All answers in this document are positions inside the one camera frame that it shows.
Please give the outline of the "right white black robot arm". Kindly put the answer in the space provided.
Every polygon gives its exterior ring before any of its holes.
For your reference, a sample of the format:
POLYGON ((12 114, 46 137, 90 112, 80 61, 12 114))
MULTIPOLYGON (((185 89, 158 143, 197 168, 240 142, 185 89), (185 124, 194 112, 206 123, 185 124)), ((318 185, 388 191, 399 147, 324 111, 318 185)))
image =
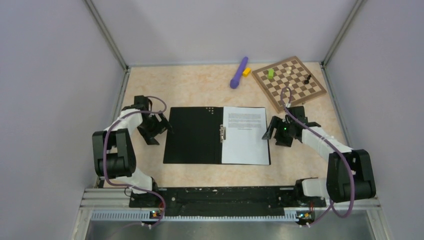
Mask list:
POLYGON ((273 116, 262 138, 274 138, 275 144, 283 147, 291 147, 293 141, 298 140, 327 161, 326 177, 296 181, 293 200, 297 205, 307 206, 314 197, 342 203, 376 196, 370 154, 344 145, 326 133, 320 124, 309 121, 303 106, 288 108, 284 118, 273 116))

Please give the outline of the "teal folder black inside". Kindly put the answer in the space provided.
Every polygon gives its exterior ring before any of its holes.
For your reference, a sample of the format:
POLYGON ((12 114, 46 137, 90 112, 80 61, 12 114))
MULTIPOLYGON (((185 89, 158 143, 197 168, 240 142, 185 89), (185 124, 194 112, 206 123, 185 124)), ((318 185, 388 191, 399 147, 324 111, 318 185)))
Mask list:
POLYGON ((223 108, 216 106, 172 107, 164 150, 164 164, 222 164, 220 125, 223 108))

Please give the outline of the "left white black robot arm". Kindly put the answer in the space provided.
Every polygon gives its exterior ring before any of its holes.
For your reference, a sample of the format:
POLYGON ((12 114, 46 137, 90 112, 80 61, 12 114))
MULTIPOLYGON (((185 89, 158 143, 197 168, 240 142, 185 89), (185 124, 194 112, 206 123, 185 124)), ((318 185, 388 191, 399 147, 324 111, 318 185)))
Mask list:
POLYGON ((153 177, 137 167, 131 135, 138 131, 148 146, 156 146, 156 136, 173 128, 162 110, 153 110, 154 96, 137 95, 125 106, 116 120, 104 130, 92 134, 95 173, 114 187, 129 188, 149 207, 160 202, 160 193, 153 177))

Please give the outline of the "white printed paper stack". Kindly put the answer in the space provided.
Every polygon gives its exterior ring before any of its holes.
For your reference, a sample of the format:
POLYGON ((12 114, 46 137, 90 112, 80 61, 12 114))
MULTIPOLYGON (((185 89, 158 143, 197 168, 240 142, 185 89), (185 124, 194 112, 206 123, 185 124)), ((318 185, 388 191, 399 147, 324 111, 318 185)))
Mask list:
POLYGON ((268 127, 264 107, 225 106, 223 127, 225 137, 222 142, 222 164, 271 164, 269 142, 262 139, 268 127))

